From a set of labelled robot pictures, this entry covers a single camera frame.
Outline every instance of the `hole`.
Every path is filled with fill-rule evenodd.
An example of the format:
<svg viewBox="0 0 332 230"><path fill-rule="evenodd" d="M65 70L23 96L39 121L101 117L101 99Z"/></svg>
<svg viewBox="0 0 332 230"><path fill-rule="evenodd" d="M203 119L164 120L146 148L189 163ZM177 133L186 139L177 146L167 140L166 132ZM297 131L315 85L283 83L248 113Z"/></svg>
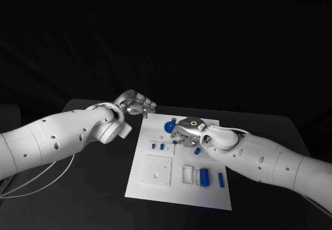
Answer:
<svg viewBox="0 0 332 230"><path fill-rule="evenodd" d="M53 148L55 148L55 149L59 149L59 147L61 147L59 143L55 143L55 144L53 144Z"/></svg>

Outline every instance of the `black background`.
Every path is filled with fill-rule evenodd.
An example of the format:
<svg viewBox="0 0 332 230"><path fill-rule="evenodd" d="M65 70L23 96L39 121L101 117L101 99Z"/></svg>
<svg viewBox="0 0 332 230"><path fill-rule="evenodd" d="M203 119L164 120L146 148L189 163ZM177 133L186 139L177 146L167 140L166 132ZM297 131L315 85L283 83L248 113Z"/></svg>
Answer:
<svg viewBox="0 0 332 230"><path fill-rule="evenodd" d="M287 116L332 162L328 2L105 8L0 17L0 100L22 125L134 89L160 105Z"/></svg>

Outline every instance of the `table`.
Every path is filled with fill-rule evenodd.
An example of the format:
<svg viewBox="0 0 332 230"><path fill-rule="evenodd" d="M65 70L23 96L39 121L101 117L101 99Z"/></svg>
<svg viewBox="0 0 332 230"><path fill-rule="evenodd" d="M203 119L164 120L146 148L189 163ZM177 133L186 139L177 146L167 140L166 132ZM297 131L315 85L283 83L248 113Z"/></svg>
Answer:
<svg viewBox="0 0 332 230"><path fill-rule="evenodd" d="M63 112L85 109L100 101L74 99ZM219 125L237 127L271 139L309 156L300 135L284 116L234 113L157 106L157 113L218 119ZM0 229L115 229L182 230L245 227L255 229L328 229L332 219L305 198L286 188L251 181L228 169L232 211L163 203L124 197L136 150L140 115L126 115L133 131L102 145L92 142L75 155L63 177L40 192L6 199L0 210ZM13 195L43 187L63 171L71 157ZM46 168L20 173L10 188L24 183Z"/></svg>

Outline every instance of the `robotic hand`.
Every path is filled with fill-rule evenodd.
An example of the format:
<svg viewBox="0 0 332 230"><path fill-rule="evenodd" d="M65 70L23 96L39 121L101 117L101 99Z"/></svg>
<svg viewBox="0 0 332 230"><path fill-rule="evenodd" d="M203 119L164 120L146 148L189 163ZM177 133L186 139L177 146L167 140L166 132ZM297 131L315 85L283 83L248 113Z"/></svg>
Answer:
<svg viewBox="0 0 332 230"><path fill-rule="evenodd" d="M170 137L176 134L185 147L199 143L212 159L231 170L261 183L292 189L332 212L332 164L294 153L244 130L206 126L196 117L179 121Z"/></svg>
<svg viewBox="0 0 332 230"><path fill-rule="evenodd" d="M154 107L152 100L128 90L113 103L53 114L0 134L0 180L81 152L91 141L107 144L117 135L126 138L131 127L124 114L147 118Z"/></svg>

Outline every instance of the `white board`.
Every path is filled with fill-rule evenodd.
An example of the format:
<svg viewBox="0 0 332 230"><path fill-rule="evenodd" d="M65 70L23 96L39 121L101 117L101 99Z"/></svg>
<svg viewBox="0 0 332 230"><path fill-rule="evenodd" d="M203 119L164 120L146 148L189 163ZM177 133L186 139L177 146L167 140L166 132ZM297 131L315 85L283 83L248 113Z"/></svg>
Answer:
<svg viewBox="0 0 332 230"><path fill-rule="evenodd" d="M143 119L124 196L183 205L231 210L232 206L225 165L216 162L208 156L208 152L202 146L196 146L201 148L198 155L193 154L196 147L186 148L179 144L175 145L173 155L166 151L153 152L150 149L152 142L162 142L164 143L164 146L167 143L170 146L173 140L180 140L177 135L175 138L170 138L170 134L164 132L164 123L169 122L172 118L176 119L177 123L186 117L149 114L149 118ZM216 126L219 125L219 121L216 120L203 118L202 120L206 125L211 123L214 123ZM163 157L160 161L156 161L156 165L159 165L164 159L172 159L172 161L169 161L170 167L167 168L167 166L160 163L160 166L156 166L156 170L149 171L146 160L149 160L147 157L150 156ZM162 180L159 180L160 184L157 184L160 174L156 175L157 178L153 177L157 170L163 169L162 166L166 166L164 170L170 169L170 180L167 184ZM192 167L192 185L183 184L183 166ZM196 183L196 180L199 180L196 178L199 177L199 169L202 168L209 170L209 187L199 186ZM224 188L219 188L218 173L222 173L224 176ZM143 180L147 177L150 177L150 181L149 183L144 183Z"/></svg>

